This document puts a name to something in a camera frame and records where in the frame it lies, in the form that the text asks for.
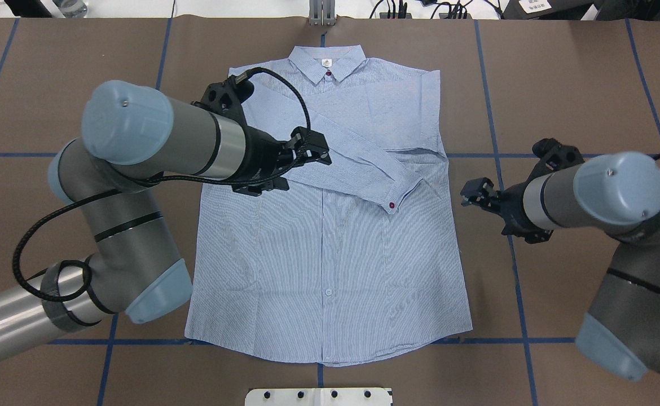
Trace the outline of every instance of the silver metal tube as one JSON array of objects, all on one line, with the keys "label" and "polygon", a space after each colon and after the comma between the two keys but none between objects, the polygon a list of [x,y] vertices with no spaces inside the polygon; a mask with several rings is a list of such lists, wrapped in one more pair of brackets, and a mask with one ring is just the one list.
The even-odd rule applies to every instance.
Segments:
[{"label": "silver metal tube", "polygon": [[[30,281],[39,288],[43,277]],[[66,267],[59,275],[60,294],[67,295],[82,285],[82,270],[78,267]],[[85,323],[100,321],[108,314],[99,310],[92,303],[89,295],[83,293],[79,298],[65,303],[67,309]],[[0,360],[24,352],[37,345],[44,344],[65,335],[55,326],[44,312],[41,299],[17,286],[0,293]]]}]

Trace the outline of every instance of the striped shirt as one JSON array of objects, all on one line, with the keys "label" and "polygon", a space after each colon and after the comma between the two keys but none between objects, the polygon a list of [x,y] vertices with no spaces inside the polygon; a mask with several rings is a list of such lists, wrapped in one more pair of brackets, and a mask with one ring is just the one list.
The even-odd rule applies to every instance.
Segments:
[{"label": "striped shirt", "polygon": [[[438,129],[440,72],[351,46],[296,47],[230,74],[254,66],[300,91],[333,164],[297,167],[291,190],[260,197],[204,186],[185,335],[341,367],[472,329]],[[248,125],[278,139],[304,125],[283,84],[251,80]]]}]

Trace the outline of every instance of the metal bracket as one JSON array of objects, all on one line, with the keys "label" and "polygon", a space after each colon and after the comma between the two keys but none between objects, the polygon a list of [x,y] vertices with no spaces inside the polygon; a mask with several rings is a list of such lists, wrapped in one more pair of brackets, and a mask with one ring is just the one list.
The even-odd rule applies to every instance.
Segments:
[{"label": "metal bracket", "polygon": [[310,0],[310,25],[335,25],[335,0]]}]

